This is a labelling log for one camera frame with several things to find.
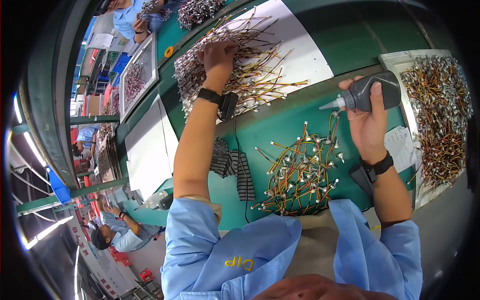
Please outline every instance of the gray floor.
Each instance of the gray floor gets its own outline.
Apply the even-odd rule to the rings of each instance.
[[[463,240],[472,200],[464,172],[452,188],[413,213],[412,220],[420,231],[423,289],[443,276],[452,263]],[[364,215],[370,228],[380,224],[374,209]],[[373,229],[378,238],[380,231]]]

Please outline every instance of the gray squeeze bottle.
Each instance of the gray squeeze bottle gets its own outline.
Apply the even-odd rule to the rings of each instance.
[[[391,71],[382,71],[352,82],[350,88],[342,92],[342,96],[339,96],[336,100],[328,104],[320,106],[318,109],[346,107],[347,109],[357,108],[361,111],[371,112],[370,88],[372,84],[377,81],[382,84],[385,110],[399,106],[402,97],[400,83]]]

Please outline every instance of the black wristwatch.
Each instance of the black wristwatch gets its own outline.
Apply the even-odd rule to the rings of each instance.
[[[201,88],[198,92],[198,98],[206,99],[212,103],[217,104],[219,107],[222,104],[222,96],[215,93],[214,91],[207,90],[206,88]]]
[[[393,158],[387,150],[387,155],[385,156],[385,158],[374,164],[373,166],[367,164],[364,161],[361,161],[361,165],[365,169],[365,173],[367,173],[367,177],[369,178],[370,182],[374,183],[377,181],[378,175],[387,172],[387,170],[391,166],[393,166]]]

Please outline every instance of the fingernail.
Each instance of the fingernail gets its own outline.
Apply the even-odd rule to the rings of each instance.
[[[382,84],[380,82],[375,82],[373,85],[372,85],[372,88],[373,88],[373,94],[374,95],[381,95],[382,94]]]
[[[349,121],[353,121],[353,119],[355,119],[355,112],[353,110],[347,110],[347,118]]]

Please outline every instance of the gray striped rag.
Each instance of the gray striped rag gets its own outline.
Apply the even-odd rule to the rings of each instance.
[[[255,190],[253,189],[252,176],[245,153],[240,152],[239,159],[238,150],[229,151],[227,143],[220,138],[215,139],[210,171],[215,172],[221,178],[237,175],[237,192],[240,200],[255,200]]]

